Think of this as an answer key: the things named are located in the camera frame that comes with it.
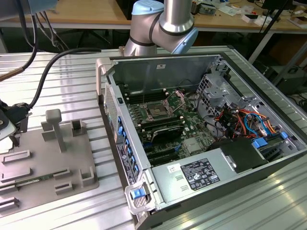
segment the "small box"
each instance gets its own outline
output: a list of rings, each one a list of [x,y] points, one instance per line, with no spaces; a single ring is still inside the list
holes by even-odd
[[[306,25],[307,24],[307,18],[306,17],[291,17],[290,20],[299,24],[299,25]]]
[[[242,20],[247,23],[254,23],[257,18],[258,18],[258,15],[254,15],[254,14],[244,14],[242,16]]]
[[[268,25],[272,21],[271,17],[266,17],[266,16],[258,16],[258,18],[255,20],[255,24],[258,26],[262,25]]]
[[[209,3],[202,3],[200,8],[201,14],[215,15],[216,7]]]

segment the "motherboard chip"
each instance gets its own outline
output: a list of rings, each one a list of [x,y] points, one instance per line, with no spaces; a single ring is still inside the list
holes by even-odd
[[[195,138],[189,138],[183,141],[189,153],[201,150],[201,147]]]
[[[162,104],[148,104],[147,109],[149,110],[149,114],[153,117],[167,115],[167,110]]]

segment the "slotted surface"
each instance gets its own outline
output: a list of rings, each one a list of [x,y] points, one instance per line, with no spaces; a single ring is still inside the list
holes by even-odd
[[[97,189],[0,218],[1,229],[134,229],[122,190],[95,92],[95,60],[106,54],[66,56],[50,70],[42,96],[31,111],[29,129],[40,127],[45,111],[58,108],[62,123],[83,119],[86,123],[99,179]],[[21,66],[28,54],[0,57],[0,74]],[[44,66],[53,57],[39,54],[24,73],[0,85],[0,98],[8,104],[31,102]]]
[[[235,51],[226,46],[194,47],[191,52],[225,52],[264,90],[283,111],[307,132],[305,115],[280,95]],[[45,111],[60,108],[63,123],[86,123],[100,186],[82,194],[48,203],[5,218],[1,229],[124,229],[134,225],[115,167],[95,93],[95,59],[118,56],[115,50],[86,56],[67,56],[50,70],[29,129],[40,126]],[[29,54],[0,57],[0,74],[21,66]],[[39,54],[24,73],[0,83],[0,98],[8,104],[31,102],[44,66],[53,57]],[[244,95],[251,90],[230,73]],[[158,226],[179,229],[307,229],[307,157],[288,165],[268,179],[201,206]]]

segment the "gray fixture plate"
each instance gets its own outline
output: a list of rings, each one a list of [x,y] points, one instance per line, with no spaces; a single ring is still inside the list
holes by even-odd
[[[45,142],[42,137],[43,129],[28,131],[21,135],[20,147],[14,148],[9,152],[21,152],[30,150],[30,157],[24,157],[17,161],[2,164],[0,162],[1,173],[26,174],[31,169],[31,175],[16,179],[15,182],[36,178],[46,174],[53,174],[58,171],[69,169],[70,173],[64,173],[63,176],[47,180],[41,180],[36,183],[27,184],[18,187],[18,190],[0,194],[0,201],[15,197],[18,200],[18,206],[5,211],[0,211],[2,216],[10,215],[25,209],[29,209],[38,205],[42,205],[51,201],[59,200],[68,196],[72,196],[81,192],[85,192],[99,186],[97,180],[96,169],[94,165],[93,154],[91,150],[90,140],[87,132],[77,137],[72,137],[70,124],[60,126],[67,151],[61,153],[56,139]],[[83,174],[82,178],[90,177],[90,167],[94,172],[95,181],[93,184],[82,186],[80,170]],[[72,185],[71,189],[65,189],[64,192],[57,192],[56,188],[62,184]]]

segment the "sticker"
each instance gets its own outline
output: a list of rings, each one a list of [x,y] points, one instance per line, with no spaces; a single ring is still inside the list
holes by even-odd
[[[165,69],[166,64],[163,65],[157,65],[157,69]]]
[[[180,170],[180,164],[177,163],[177,164],[168,165],[167,169],[168,169],[169,173],[174,173],[174,172]]]
[[[181,169],[191,189],[194,191],[220,181],[207,158],[182,165]]]
[[[126,156],[124,146],[122,144],[117,145],[117,150],[121,159],[121,163],[124,166],[125,174],[128,178],[128,183],[129,184],[134,184],[135,183],[135,178],[134,175],[130,169],[128,157]]]

